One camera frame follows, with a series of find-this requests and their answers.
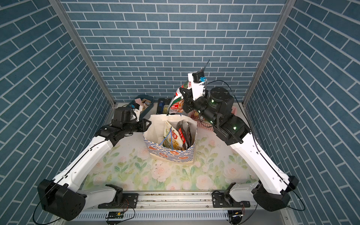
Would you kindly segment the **blue checkered paper bag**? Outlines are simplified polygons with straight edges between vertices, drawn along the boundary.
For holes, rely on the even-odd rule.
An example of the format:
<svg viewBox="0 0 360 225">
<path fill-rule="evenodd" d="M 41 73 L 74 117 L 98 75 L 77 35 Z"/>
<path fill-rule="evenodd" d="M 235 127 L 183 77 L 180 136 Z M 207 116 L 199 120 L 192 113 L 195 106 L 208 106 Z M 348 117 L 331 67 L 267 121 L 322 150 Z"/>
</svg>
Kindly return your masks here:
<svg viewBox="0 0 360 225">
<path fill-rule="evenodd" d="M 143 133 L 149 153 L 165 161 L 190 164 L 194 161 L 197 123 L 185 115 L 151 115 Z"/>
</svg>

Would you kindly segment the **white green red packet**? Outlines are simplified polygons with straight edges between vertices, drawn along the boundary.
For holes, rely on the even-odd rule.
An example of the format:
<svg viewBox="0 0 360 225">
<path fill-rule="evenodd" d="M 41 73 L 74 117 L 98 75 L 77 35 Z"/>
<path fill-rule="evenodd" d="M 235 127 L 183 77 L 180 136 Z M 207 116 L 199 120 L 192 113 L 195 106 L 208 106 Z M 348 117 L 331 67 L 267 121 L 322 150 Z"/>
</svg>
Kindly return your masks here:
<svg viewBox="0 0 360 225">
<path fill-rule="evenodd" d="M 173 99 L 170 102 L 170 106 L 169 106 L 169 114 L 174 114 L 174 113 L 182 113 L 184 112 L 183 110 L 183 105 L 184 105 L 184 98 L 182 93 L 180 92 L 180 88 L 178 88 L 176 90 L 176 93 L 173 97 Z"/>
</svg>

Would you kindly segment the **black seasoning packet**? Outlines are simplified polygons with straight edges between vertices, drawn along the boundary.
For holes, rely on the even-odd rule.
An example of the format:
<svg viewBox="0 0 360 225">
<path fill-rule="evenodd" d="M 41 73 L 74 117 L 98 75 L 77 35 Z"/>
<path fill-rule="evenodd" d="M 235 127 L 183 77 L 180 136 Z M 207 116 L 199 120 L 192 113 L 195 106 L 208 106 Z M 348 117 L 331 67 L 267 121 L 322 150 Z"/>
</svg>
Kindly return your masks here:
<svg viewBox="0 0 360 225">
<path fill-rule="evenodd" d="M 189 138 L 188 138 L 188 135 L 187 135 L 187 132 L 186 130 L 184 129 L 184 120 L 180 121 L 177 123 L 177 131 L 180 135 L 180 138 L 183 142 L 182 144 L 182 148 L 184 150 L 187 150 L 189 148 Z"/>
</svg>

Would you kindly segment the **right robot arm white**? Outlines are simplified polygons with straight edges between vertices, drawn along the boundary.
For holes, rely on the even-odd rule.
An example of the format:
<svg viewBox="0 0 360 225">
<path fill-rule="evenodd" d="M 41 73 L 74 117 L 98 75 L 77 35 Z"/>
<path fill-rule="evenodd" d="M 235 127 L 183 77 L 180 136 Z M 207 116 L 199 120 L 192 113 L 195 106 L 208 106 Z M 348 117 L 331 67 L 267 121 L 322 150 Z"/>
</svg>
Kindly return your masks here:
<svg viewBox="0 0 360 225">
<path fill-rule="evenodd" d="M 197 97 L 191 89 L 179 91 L 184 99 L 184 111 L 197 111 L 207 120 L 217 137 L 237 152 L 259 179 L 250 184 L 231 184 L 226 190 L 228 202 L 254 200 L 269 212 L 286 208 L 291 199 L 289 193 L 296 189 L 299 181 L 279 169 L 256 142 L 249 126 L 232 113 L 234 98 L 229 91 L 215 87 Z"/>
</svg>

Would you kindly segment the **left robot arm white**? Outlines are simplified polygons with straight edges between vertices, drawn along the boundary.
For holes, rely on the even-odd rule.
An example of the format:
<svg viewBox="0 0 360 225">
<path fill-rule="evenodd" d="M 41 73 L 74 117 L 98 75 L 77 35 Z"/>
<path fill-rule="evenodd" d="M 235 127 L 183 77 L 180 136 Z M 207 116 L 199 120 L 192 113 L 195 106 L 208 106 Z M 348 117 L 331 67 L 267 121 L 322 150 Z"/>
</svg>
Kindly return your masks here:
<svg viewBox="0 0 360 225">
<path fill-rule="evenodd" d="M 151 121 L 141 119 L 101 127 L 89 145 L 62 172 L 51 180 L 42 180 L 37 187 L 42 209 L 66 221 L 76 218 L 84 209 L 101 205 L 103 208 L 123 206 L 123 189 L 107 184 L 93 191 L 80 192 L 81 184 L 121 139 L 135 132 L 145 132 Z"/>
</svg>

